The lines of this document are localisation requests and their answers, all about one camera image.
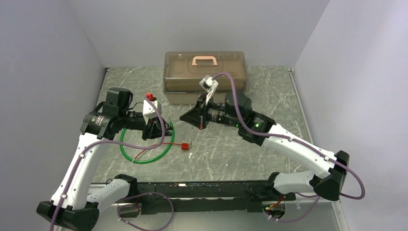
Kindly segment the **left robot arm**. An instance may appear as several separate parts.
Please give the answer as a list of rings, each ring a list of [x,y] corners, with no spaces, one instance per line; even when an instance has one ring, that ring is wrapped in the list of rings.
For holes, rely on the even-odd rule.
[[[115,135],[123,129],[140,130],[142,138],[159,139],[172,134],[172,126],[161,116],[161,104],[152,94],[143,99],[143,110],[132,111],[133,93],[113,87],[83,119],[76,152],[50,200],[40,202],[37,213],[50,222],[50,230],[62,227],[73,231],[92,230],[102,212],[111,204],[124,200],[132,202],[141,197],[138,181],[125,174],[117,175],[111,183],[89,194],[98,164],[106,149],[115,142]]]

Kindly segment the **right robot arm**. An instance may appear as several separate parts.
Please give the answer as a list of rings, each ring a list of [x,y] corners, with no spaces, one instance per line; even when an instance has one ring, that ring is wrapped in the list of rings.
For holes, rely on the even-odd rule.
[[[349,163],[348,153],[327,151],[293,135],[270,117],[252,110],[251,99],[242,91],[237,92],[237,100],[246,126],[258,133],[271,133],[271,137],[254,135],[240,124],[232,92],[226,94],[224,103],[207,102],[206,94],[202,94],[196,105],[180,116],[180,120],[199,129],[206,128],[209,122],[237,127],[239,136],[245,141],[279,151],[307,168],[300,173],[272,173],[265,186],[269,199],[304,192],[315,193],[330,201],[339,200],[347,175],[344,167]]]

